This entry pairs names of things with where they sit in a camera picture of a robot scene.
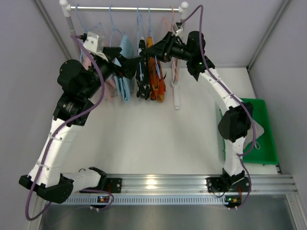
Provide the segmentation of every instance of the white table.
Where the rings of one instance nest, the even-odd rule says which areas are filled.
[[[186,69],[180,70],[181,108],[174,110],[167,71],[163,103],[136,98],[102,102],[92,111],[64,163],[63,172],[95,166],[106,173],[221,174],[224,165],[218,108]],[[245,68],[218,69],[238,96],[254,98]],[[277,174],[275,165],[246,164],[251,174]]]

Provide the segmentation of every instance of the blue cloth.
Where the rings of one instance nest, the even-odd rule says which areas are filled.
[[[133,45],[127,35],[123,35],[123,38],[120,42],[120,47],[122,48],[121,55],[125,58],[129,58],[133,56]],[[117,58],[115,59],[114,64],[120,66],[119,61]],[[130,100],[130,93],[133,90],[133,80],[129,80],[128,78],[118,78],[117,76],[114,76],[114,80],[116,83],[118,96],[123,97],[124,101],[128,102]]]

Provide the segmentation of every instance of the perforated metal strip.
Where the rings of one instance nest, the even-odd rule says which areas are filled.
[[[99,195],[71,195],[62,205],[102,205]],[[223,205],[212,195],[116,195],[112,205]]]

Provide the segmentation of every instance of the gray floor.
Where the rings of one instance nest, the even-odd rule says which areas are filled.
[[[251,196],[238,211],[212,206],[112,206],[97,213],[52,205],[40,230],[294,230],[284,196]]]

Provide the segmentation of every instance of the green bin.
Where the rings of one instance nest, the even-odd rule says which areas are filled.
[[[243,161],[259,164],[278,164],[278,157],[265,101],[262,99],[249,98],[241,98],[241,100],[245,103],[251,102],[253,104],[253,119],[264,128],[264,134],[257,139],[260,149],[254,148],[247,156],[243,157]],[[246,152],[250,146],[251,143],[247,145],[243,152]]]

